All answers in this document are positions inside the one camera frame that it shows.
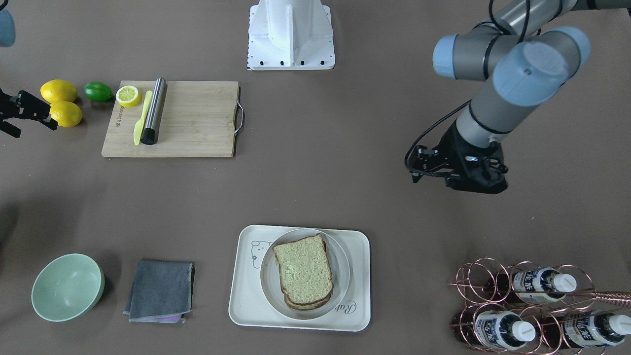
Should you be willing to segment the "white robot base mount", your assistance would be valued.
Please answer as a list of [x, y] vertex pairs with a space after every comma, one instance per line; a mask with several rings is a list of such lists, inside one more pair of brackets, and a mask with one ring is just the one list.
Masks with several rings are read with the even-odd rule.
[[248, 70], [315, 71], [335, 65], [330, 7], [319, 0], [260, 0], [250, 7]]

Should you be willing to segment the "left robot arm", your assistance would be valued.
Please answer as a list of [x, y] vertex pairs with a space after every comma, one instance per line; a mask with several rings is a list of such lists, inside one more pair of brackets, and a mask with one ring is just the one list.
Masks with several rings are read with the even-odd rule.
[[629, 9], [628, 0], [515, 0], [464, 35], [441, 38], [433, 69], [450, 79], [480, 81], [469, 101], [449, 112], [457, 119], [439, 144], [414, 141], [404, 157], [413, 182], [442, 178], [459, 191], [497, 194], [508, 184], [501, 142], [585, 65], [586, 34], [571, 26], [541, 33], [546, 23], [571, 11]]

